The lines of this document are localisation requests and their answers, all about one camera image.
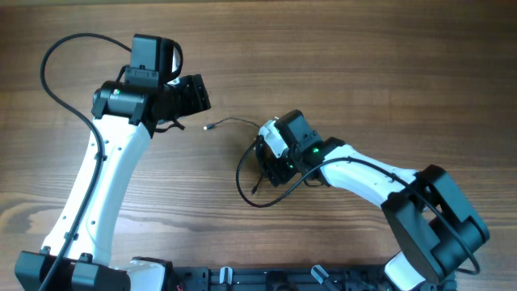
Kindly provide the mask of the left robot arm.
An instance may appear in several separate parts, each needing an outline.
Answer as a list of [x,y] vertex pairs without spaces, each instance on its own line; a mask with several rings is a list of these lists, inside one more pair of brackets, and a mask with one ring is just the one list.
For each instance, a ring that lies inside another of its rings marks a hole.
[[133,258],[111,266],[116,220],[129,180],[155,133],[210,108],[198,75],[182,75],[178,42],[136,34],[130,62],[93,97],[90,140],[61,215],[37,252],[23,251],[15,276],[26,290],[180,290],[173,264]]

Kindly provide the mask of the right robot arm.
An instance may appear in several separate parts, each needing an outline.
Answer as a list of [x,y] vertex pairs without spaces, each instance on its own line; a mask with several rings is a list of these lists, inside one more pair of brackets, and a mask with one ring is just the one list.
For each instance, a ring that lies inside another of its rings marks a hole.
[[400,251],[384,266],[400,290],[442,284],[490,238],[487,225],[442,168],[404,169],[369,158],[336,137],[323,139],[293,110],[260,126],[254,144],[261,172],[273,186],[295,175],[341,188],[381,209]]

